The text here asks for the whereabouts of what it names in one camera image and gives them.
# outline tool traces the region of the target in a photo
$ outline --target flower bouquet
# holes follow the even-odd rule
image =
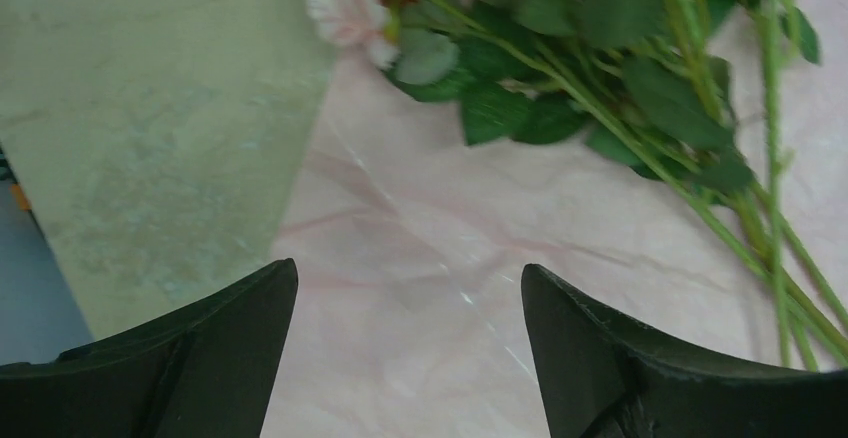
[[[781,208],[781,72],[822,60],[795,1],[306,0],[322,38],[364,48],[403,93],[458,103],[467,146],[584,146],[668,187],[773,295],[780,363],[794,342],[818,370],[816,348],[848,366],[848,312]],[[710,51],[732,13],[759,49],[761,173],[738,146],[733,66]]]

